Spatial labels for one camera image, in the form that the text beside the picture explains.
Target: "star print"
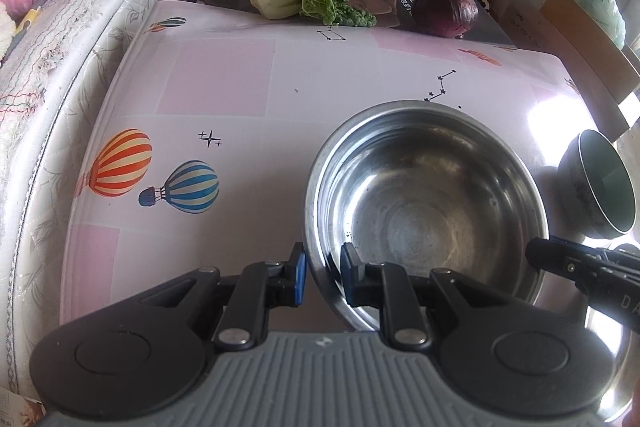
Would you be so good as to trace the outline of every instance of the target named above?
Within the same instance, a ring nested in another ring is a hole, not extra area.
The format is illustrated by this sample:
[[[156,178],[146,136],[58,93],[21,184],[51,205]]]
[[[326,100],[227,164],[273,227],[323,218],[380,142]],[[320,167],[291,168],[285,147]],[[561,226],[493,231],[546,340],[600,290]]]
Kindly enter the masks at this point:
[[[220,146],[220,144],[222,144],[222,142],[220,141],[220,138],[213,138],[213,131],[209,132],[209,136],[206,136],[204,132],[201,132],[200,138],[198,138],[198,140],[204,140],[205,142],[207,142],[207,149],[209,148],[209,145],[211,145],[211,142],[215,142],[216,140],[218,141],[216,145]]]

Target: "white plastic bag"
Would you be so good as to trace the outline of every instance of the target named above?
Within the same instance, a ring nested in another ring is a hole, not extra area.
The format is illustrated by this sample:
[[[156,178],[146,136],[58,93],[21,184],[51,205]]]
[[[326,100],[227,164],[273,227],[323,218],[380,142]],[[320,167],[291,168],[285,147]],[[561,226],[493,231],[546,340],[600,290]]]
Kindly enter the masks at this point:
[[[625,45],[625,22],[615,0],[574,0],[595,20],[621,50]]]

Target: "bowl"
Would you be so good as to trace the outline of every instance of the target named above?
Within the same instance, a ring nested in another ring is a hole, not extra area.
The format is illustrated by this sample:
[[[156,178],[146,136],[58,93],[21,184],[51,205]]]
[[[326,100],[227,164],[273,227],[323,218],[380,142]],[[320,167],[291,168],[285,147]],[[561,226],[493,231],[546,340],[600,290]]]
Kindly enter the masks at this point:
[[[612,144],[598,131],[582,131],[558,166],[560,201],[571,223],[594,239],[615,239],[636,221],[631,179]]]
[[[466,274],[533,302],[542,275],[529,239],[548,237],[538,189],[518,156],[487,127],[434,102],[389,102],[343,123],[312,166],[305,246],[324,298],[357,330],[378,312],[347,305],[340,247],[409,275],[434,267]]]

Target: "onion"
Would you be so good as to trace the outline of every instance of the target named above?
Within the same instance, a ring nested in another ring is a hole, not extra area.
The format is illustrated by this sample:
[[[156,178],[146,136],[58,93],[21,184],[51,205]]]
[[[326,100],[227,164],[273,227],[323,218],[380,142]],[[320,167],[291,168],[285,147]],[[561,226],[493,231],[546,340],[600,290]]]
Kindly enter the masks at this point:
[[[478,20],[475,0],[414,0],[411,8],[418,30],[439,37],[457,37]]]

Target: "metal screw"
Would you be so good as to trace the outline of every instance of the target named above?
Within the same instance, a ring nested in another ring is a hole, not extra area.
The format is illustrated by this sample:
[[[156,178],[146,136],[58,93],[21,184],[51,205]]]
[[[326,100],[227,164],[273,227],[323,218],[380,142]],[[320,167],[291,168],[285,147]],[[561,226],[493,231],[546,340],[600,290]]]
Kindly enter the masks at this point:
[[[241,328],[228,328],[218,334],[218,340],[229,346],[242,346],[242,344],[249,342],[250,338],[249,331]]]
[[[400,344],[406,344],[408,346],[420,346],[420,344],[424,344],[428,339],[424,331],[414,330],[414,328],[398,330],[394,338]]]

